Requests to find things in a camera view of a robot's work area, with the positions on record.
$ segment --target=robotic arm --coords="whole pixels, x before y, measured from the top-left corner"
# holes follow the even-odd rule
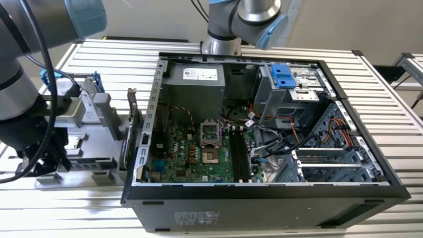
[[[201,53],[239,55],[241,40],[268,50],[288,23],[280,7],[282,0],[211,0],[208,37]]]
[[[48,174],[59,165],[71,169],[64,150],[67,129],[53,128],[45,120],[48,112],[57,109],[53,105],[59,104],[60,113],[69,99],[57,100],[57,92],[52,93],[55,102],[48,109],[45,97],[39,94],[17,57],[41,50],[45,54],[47,48],[84,39],[103,31],[105,25],[101,0],[0,0],[0,141],[16,149],[19,157],[29,159],[28,167],[33,167],[29,174],[20,165],[16,176],[0,182]]]

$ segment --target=aluminum extrusion table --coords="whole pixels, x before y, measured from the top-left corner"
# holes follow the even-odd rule
[[[197,43],[87,40],[73,44],[59,63],[72,73],[101,74],[112,107],[128,113],[127,88],[137,89],[139,107],[147,108],[157,53],[197,53]],[[347,230],[161,234],[189,237],[423,237],[423,122],[406,105],[367,59],[352,51],[243,47],[245,57],[324,60],[388,162],[406,184],[411,199]],[[0,144],[0,170],[11,167],[11,148]],[[35,178],[0,185],[0,231],[16,235],[139,236],[144,234],[132,209],[120,206],[120,186],[39,191]]]

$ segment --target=expansion slot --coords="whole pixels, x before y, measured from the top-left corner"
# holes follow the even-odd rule
[[[247,182],[251,178],[248,170],[249,165],[247,160],[247,147],[244,143],[243,133],[244,132],[241,130],[229,131],[231,158],[235,182],[239,182],[239,180]]]

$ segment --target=orange wire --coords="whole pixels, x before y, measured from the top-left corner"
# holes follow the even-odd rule
[[[346,125],[346,122],[342,119],[335,119],[335,120]],[[342,132],[343,132],[343,135],[344,135],[346,139],[348,139],[350,146],[354,146],[354,143],[352,143],[352,140],[351,140],[351,138],[348,136],[348,133],[344,130],[342,130]]]
[[[249,104],[249,111],[255,114],[255,116],[257,118],[262,118],[262,114],[256,114],[252,110],[252,104]],[[279,117],[279,116],[275,116],[276,118],[280,118],[280,119],[290,119],[291,120],[291,128],[292,128],[292,133],[295,135],[295,139],[296,139],[296,142],[299,142],[299,137],[298,137],[298,134],[296,134],[296,131],[295,131],[295,126],[294,126],[294,117]]]
[[[331,127],[331,122],[332,122],[332,121],[335,121],[336,125],[346,124],[340,119],[335,119],[335,118],[330,119],[328,133],[326,134],[326,137],[324,137],[324,139],[323,139],[322,142],[326,142],[326,141],[328,140],[328,138],[330,138],[331,131],[332,131],[332,127]],[[347,134],[347,132],[346,132],[344,130],[342,130],[342,135],[343,135],[343,137],[344,137],[346,144],[347,144],[348,146],[352,146],[351,138],[350,138],[350,136],[348,136],[348,134]]]

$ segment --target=white label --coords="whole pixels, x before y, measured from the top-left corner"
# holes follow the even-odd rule
[[[215,68],[185,68],[183,79],[217,81],[217,69],[215,69]]]
[[[175,222],[177,225],[215,225],[219,216],[220,211],[175,212]]]
[[[255,115],[253,112],[251,112],[251,113],[248,114],[248,118],[249,118],[249,119],[252,119],[255,116],[256,116],[256,115]]]
[[[253,125],[253,120],[248,120],[247,122],[245,122],[245,126],[247,127],[251,127]]]

